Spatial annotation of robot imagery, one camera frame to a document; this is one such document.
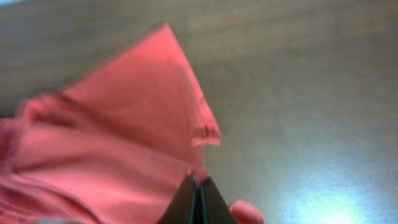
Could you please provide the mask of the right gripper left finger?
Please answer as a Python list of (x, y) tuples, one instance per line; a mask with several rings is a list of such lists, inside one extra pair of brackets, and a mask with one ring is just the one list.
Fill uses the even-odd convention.
[(197, 197), (196, 175), (184, 178), (157, 224), (193, 224)]

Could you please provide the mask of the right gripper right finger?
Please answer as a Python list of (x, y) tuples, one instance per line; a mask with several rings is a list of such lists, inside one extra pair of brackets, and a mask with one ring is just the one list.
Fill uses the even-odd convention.
[(198, 222), (201, 224), (238, 224), (211, 177), (205, 179), (198, 195)]

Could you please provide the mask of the red t-shirt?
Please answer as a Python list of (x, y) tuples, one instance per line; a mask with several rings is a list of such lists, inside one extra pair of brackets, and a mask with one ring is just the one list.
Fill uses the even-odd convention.
[[(1, 222), (157, 223), (188, 175), (210, 177), (221, 133), (168, 25), (58, 93), (1, 120)], [(226, 203), (238, 223), (264, 223)]]

